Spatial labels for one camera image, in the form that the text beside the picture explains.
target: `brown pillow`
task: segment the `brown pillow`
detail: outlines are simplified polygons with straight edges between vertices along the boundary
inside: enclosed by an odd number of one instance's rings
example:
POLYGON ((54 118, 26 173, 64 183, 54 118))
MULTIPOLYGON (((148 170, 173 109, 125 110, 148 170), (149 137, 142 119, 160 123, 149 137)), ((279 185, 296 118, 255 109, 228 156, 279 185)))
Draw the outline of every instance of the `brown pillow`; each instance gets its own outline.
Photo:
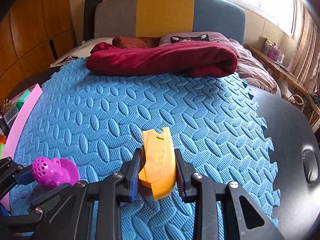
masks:
POLYGON ((122 49, 148 49, 159 46, 160 38, 129 38, 116 37, 112 40, 112 45, 122 49))

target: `green plastic object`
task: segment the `green plastic object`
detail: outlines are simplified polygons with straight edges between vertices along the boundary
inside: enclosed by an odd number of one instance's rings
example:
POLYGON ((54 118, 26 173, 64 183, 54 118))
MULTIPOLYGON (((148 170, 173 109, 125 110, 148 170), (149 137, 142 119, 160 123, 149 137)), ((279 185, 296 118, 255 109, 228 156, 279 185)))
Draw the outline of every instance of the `green plastic object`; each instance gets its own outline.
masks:
POLYGON ((5 146, 5 144, 0 143, 0 159, 2 159, 2 152, 4 150, 4 146, 5 146))
POLYGON ((18 101, 16 102, 16 106, 19 111, 30 94, 31 94, 31 92, 27 89, 26 91, 23 92, 21 97, 19 97, 18 101))

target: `pink comforter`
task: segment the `pink comforter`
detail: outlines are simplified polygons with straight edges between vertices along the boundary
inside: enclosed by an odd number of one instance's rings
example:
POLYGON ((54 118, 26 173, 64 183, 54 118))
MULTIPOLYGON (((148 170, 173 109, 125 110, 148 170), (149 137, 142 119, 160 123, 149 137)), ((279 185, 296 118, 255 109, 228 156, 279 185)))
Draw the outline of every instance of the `pink comforter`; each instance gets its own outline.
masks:
POLYGON ((236 72, 239 74, 240 78, 246 80, 248 84, 254 87, 275 94, 277 91, 277 83, 268 71, 252 56, 250 51, 245 49, 237 41, 232 39, 230 39, 230 41, 240 54, 240 59, 238 59, 236 68, 236 72))

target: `blue foam mat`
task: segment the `blue foam mat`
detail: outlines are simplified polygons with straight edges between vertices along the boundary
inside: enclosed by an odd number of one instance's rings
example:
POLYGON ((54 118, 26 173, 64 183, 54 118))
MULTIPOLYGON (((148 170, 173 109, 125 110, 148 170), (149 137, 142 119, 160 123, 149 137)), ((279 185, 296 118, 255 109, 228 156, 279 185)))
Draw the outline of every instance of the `blue foam mat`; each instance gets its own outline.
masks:
MULTIPOLYGON (((14 161, 24 166, 39 156, 69 158, 81 179, 103 180, 119 171, 142 145, 142 130, 170 127, 185 161, 212 180, 237 180, 271 218, 280 204, 272 183, 278 171, 267 128, 258 117, 245 82, 188 78, 173 74, 108 77, 91 73, 85 59, 63 66, 43 86, 21 134, 14 161)), ((35 182, 10 192, 13 215, 26 214, 44 191, 35 182)), ((194 204, 184 204, 177 188, 154 201, 150 190, 121 206, 123 239, 192 239, 194 204)), ((218 203, 219 234, 223 224, 218 203)), ((94 211, 94 223, 97 205, 94 211)))

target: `rolled maroon blanket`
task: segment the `rolled maroon blanket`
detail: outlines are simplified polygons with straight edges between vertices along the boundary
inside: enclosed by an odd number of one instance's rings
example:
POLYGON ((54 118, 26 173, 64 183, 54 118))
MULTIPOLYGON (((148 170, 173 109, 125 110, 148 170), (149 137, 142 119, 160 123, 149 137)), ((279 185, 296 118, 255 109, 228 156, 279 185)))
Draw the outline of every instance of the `rolled maroon blanket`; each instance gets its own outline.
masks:
POLYGON ((218 42, 185 41, 152 49, 120 49, 101 42, 87 68, 108 76, 145 76, 187 70, 191 77, 224 77, 236 70, 237 56, 218 42))

